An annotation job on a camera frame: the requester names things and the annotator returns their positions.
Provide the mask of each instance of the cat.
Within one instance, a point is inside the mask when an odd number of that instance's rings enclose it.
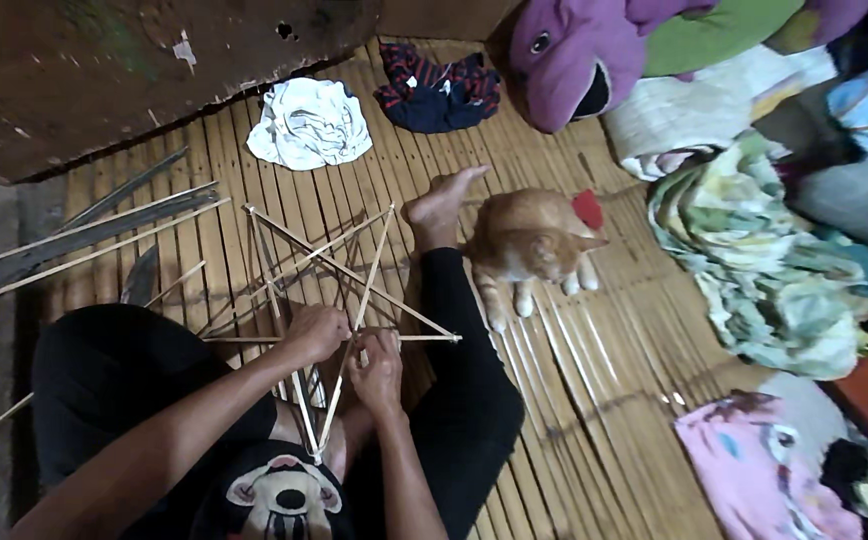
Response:
[[[532,280],[560,284],[566,295],[597,289],[594,265],[581,254],[607,243],[595,237],[557,191],[532,187],[488,198],[477,212],[464,254],[490,327],[497,332],[507,327],[498,282],[512,283],[514,308],[529,317],[534,312]]]

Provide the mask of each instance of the blanket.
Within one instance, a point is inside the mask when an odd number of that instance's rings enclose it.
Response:
[[[781,100],[835,76],[823,47],[782,56],[757,45],[692,80],[638,80],[630,97],[603,116],[604,125],[620,166],[655,181],[692,155],[727,148]]]
[[[749,131],[713,161],[658,182],[648,219],[664,250],[689,271],[725,348],[815,380],[858,361],[846,289],[859,264],[796,226],[785,190]]]

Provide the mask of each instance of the white cloth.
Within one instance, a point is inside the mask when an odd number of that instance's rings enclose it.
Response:
[[[308,78],[279,82],[264,94],[247,143],[258,159],[296,171],[352,162],[372,145],[360,102],[344,82]]]
[[[836,74],[831,57],[821,49],[792,58],[755,45],[697,71],[690,82],[638,80],[631,95],[603,117],[620,166],[655,181],[691,154],[727,148],[750,127],[759,100],[785,84],[798,85],[800,91]]]

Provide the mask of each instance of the green plush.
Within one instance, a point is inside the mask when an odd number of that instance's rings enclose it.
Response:
[[[647,37],[644,77],[690,73],[724,62],[763,42],[804,0],[721,0],[710,11],[685,12]]]

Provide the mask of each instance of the cat ear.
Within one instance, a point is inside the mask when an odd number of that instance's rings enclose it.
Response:
[[[554,237],[550,234],[538,234],[531,241],[531,253],[541,261],[551,262],[557,259],[554,252]]]
[[[584,238],[584,236],[578,236],[577,234],[572,234],[571,236],[574,238],[574,247],[576,247],[581,253],[595,250],[597,248],[603,248],[609,243],[609,241],[604,238]]]

